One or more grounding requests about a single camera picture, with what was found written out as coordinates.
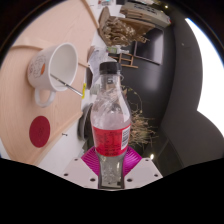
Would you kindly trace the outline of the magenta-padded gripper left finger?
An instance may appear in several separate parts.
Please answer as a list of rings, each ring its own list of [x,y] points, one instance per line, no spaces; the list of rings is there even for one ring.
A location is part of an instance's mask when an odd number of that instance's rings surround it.
[[[84,188],[97,189],[100,162],[95,148],[90,148],[82,157],[73,158],[62,173],[62,177]]]

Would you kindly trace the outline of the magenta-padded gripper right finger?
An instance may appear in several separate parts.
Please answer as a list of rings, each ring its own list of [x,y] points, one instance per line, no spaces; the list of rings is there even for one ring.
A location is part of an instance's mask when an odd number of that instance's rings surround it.
[[[125,189],[143,187],[162,178],[150,158],[142,158],[129,147],[123,160],[123,183]]]

